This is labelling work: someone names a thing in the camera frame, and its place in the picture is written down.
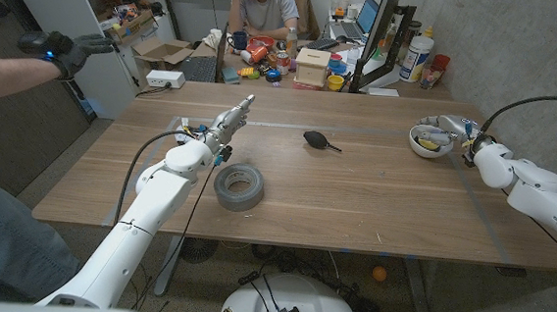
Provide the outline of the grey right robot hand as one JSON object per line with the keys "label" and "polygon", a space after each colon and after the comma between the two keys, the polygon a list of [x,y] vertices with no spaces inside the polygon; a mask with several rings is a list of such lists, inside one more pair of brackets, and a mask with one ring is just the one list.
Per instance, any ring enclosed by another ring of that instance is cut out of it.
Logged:
{"label": "grey right robot hand", "polygon": [[414,139],[428,150],[436,150],[453,141],[465,143],[474,140],[481,132],[477,122],[456,115],[424,117],[418,125],[421,128]]}

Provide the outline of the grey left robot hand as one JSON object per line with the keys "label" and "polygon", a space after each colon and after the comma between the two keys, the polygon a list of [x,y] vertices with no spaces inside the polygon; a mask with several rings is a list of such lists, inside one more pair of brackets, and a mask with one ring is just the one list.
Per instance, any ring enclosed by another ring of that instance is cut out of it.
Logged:
{"label": "grey left robot hand", "polygon": [[255,95],[250,94],[238,105],[218,115],[211,123],[209,131],[206,132],[204,143],[213,154],[217,154],[221,147],[224,147],[231,141],[233,134],[246,125],[245,120],[249,113],[249,106],[254,100]]}

